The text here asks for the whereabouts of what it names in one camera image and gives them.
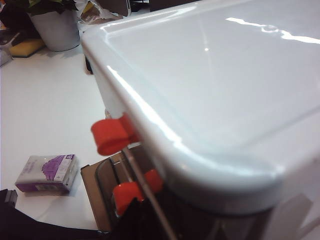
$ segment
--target red plastic clip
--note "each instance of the red plastic clip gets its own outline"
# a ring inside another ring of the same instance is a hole
[[[159,176],[157,170],[151,169],[144,174],[144,177],[153,193],[159,193],[162,190],[164,182]],[[116,213],[119,216],[124,214],[134,198],[137,198],[137,200],[140,202],[145,199],[138,183],[135,181],[124,182],[117,185],[114,187],[112,193],[116,207]]]
[[[92,125],[97,151],[103,156],[115,154],[128,144],[138,141],[127,115],[119,119],[104,119]]]

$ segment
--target yellow sponge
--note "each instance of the yellow sponge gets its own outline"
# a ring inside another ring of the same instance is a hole
[[[9,50],[14,58],[28,58],[44,46],[45,43],[42,39],[26,39]]]

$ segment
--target small box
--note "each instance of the small box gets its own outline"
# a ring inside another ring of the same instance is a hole
[[[15,185],[25,193],[70,191],[77,171],[78,161],[74,154],[30,156]]]

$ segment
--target white flower pot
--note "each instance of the white flower pot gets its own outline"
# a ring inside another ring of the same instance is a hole
[[[30,16],[46,46],[54,52],[73,49],[80,44],[75,11],[56,11]]]

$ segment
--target white desk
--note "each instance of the white desk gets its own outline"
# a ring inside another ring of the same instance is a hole
[[[80,46],[43,49],[0,71],[1,189],[17,189],[14,183],[30,155],[76,154],[80,167],[103,159],[90,128],[105,117],[105,107],[94,76],[85,73]],[[38,221],[97,229],[80,171],[69,195],[17,193],[16,208]]]

